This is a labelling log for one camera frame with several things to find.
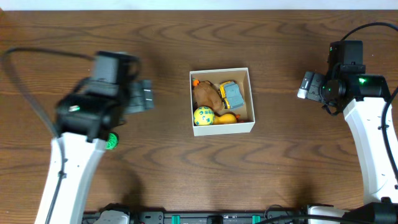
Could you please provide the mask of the green plastic wheel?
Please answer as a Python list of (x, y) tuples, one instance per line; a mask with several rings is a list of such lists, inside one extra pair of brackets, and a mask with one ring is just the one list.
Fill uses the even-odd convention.
[(119, 136), (115, 132), (111, 132), (109, 134), (107, 143), (106, 143), (106, 150), (113, 150), (115, 149), (119, 144)]

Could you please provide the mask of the brown plush toy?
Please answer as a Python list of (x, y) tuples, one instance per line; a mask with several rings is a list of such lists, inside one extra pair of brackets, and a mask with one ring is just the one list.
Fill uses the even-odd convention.
[(208, 80), (193, 79), (193, 97), (198, 107), (207, 106), (216, 113), (224, 109), (221, 97)]

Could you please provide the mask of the yellow ball with blue letters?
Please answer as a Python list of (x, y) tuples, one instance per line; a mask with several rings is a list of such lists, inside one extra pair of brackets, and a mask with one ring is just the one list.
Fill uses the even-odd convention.
[(196, 126), (212, 125), (215, 120), (213, 110), (207, 106), (201, 106), (193, 112), (193, 122)]

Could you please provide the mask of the yellow grey toy truck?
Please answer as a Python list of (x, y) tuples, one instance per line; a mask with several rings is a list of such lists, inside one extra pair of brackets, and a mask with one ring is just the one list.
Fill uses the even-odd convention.
[(235, 81), (221, 83), (218, 93), (225, 109), (236, 110), (244, 105), (239, 85)]

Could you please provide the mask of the orange toy duck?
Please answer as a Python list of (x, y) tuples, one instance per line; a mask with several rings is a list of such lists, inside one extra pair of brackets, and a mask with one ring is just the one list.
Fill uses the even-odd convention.
[(219, 124), (235, 124), (238, 122), (238, 119), (240, 118), (239, 114), (232, 114), (232, 113), (226, 113), (222, 116), (217, 116), (215, 115), (213, 125), (219, 125)]

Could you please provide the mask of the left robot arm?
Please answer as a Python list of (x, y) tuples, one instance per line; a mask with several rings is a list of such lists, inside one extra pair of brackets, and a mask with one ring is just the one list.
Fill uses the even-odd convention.
[(91, 76), (56, 106), (56, 135), (36, 223), (81, 223), (109, 135), (131, 111), (139, 57), (99, 51), (93, 65)]

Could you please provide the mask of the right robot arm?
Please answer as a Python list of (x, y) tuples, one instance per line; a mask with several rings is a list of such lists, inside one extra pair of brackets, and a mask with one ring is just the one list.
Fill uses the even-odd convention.
[(392, 122), (391, 94), (386, 79), (369, 75), (360, 40), (330, 44), (326, 75), (306, 72), (297, 96), (321, 103), (334, 116), (342, 114), (353, 135), (361, 167), (364, 204), (354, 210), (309, 205), (307, 223), (316, 216), (356, 222), (397, 223), (397, 137)]

